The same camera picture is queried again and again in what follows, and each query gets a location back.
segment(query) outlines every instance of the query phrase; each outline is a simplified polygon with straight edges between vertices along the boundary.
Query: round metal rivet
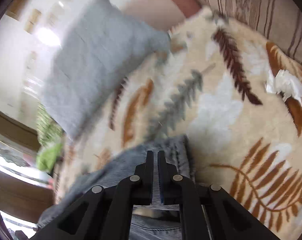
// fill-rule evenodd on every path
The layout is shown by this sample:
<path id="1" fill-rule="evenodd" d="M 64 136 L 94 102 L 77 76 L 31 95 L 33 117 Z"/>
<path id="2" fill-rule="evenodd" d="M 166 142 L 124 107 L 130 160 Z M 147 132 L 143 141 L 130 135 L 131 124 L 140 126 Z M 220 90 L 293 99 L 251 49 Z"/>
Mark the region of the round metal rivet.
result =
<path id="1" fill-rule="evenodd" d="M 92 192 L 93 193 L 100 193 L 102 191 L 102 187 L 101 186 L 94 186 L 92 188 Z"/>
<path id="2" fill-rule="evenodd" d="M 219 191 L 220 189 L 221 189 L 221 186 L 220 186 L 220 185 L 217 185 L 217 184 L 212 184 L 212 185 L 211 185 L 211 190 Z"/>
<path id="3" fill-rule="evenodd" d="M 173 176 L 173 180 L 175 181 L 181 181 L 183 179 L 183 177 L 181 175 L 174 175 Z"/>
<path id="4" fill-rule="evenodd" d="M 130 180 L 131 180 L 131 181 L 139 181 L 139 180 L 140 180 L 140 177 L 139 177 L 138 175 L 132 175 L 132 176 L 130 177 Z"/>

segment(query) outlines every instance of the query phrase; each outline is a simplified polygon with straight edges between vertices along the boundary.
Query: gray garment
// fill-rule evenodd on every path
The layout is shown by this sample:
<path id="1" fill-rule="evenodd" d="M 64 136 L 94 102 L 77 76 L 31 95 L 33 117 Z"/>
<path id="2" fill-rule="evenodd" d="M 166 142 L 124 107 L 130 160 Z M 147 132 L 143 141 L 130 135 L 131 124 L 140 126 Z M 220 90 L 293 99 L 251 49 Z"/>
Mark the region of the gray garment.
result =
<path id="1" fill-rule="evenodd" d="M 38 227 L 44 227 L 94 185 L 101 185 L 104 188 L 112 187 L 117 185 L 122 179 L 134 174 L 135 167 L 145 162 L 148 150 L 154 152 L 153 198 L 152 205 L 149 208 L 178 210 L 178 205 L 163 206 L 160 203 L 157 153 L 159 150 L 163 150 L 166 161 L 174 164 L 179 174 L 194 180 L 193 161 L 188 150 L 188 139 L 186 136 L 149 142 L 125 150 L 102 170 L 79 177 L 58 205 L 51 206 L 43 212 L 39 219 Z M 129 238 L 132 240 L 182 239 L 180 223 L 133 215 Z"/>
<path id="2" fill-rule="evenodd" d="M 169 50 L 168 33 L 95 0 L 69 32 L 40 101 L 75 139 L 125 76 L 154 51 Z"/>

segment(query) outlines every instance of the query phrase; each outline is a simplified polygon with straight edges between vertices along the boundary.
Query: crumpled tissue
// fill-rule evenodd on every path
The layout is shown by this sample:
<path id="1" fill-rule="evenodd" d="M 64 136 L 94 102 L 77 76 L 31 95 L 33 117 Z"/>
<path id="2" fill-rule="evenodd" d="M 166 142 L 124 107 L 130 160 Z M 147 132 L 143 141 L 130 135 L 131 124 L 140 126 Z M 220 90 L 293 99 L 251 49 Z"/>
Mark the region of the crumpled tissue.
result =
<path id="1" fill-rule="evenodd" d="M 302 83 L 287 70 L 281 69 L 276 77 L 273 76 L 272 70 L 269 70 L 265 88 L 267 93 L 279 94 L 283 92 L 284 102 L 292 96 L 302 107 Z"/>

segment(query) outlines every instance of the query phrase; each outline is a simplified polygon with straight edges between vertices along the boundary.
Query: gray jeans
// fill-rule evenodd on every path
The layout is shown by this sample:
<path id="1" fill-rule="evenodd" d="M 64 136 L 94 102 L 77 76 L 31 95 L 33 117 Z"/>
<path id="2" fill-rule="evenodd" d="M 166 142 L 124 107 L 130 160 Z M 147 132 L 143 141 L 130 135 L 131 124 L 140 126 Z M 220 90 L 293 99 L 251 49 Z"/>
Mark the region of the gray jeans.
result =
<path id="1" fill-rule="evenodd" d="M 135 167 L 145 162 L 148 150 L 154 152 L 153 197 L 152 205 L 148 206 L 148 208 L 179 210 L 177 205 L 163 206 L 160 202 L 157 153 L 159 150 L 163 150 L 166 161 L 174 164 L 179 174 L 194 181 L 194 165 L 188 150 L 188 139 L 186 136 L 148 142 L 125 150 L 102 170 L 80 176 L 58 205 L 51 206 L 43 212 L 39 219 L 38 227 L 43 228 L 94 185 L 100 185 L 104 188 L 112 187 L 117 185 L 122 179 L 134 174 Z M 182 239 L 181 225 L 179 222 L 132 215 L 129 239 Z"/>

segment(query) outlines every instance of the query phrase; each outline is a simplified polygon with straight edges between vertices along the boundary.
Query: beige blanket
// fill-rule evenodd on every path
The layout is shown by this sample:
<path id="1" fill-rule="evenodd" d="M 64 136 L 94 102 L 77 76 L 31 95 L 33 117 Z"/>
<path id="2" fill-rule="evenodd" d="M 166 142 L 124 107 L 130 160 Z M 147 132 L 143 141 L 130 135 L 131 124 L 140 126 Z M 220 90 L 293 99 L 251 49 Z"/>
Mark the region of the beige blanket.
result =
<path id="1" fill-rule="evenodd" d="M 302 82 L 302 67 L 234 19 L 204 8 L 172 32 L 170 55 L 152 55 L 122 81 L 102 115 L 65 146 L 57 201 L 85 171 L 123 149 L 185 133 L 196 180 L 221 185 L 283 240 L 302 233 L 302 107 L 267 94 L 271 69 Z"/>

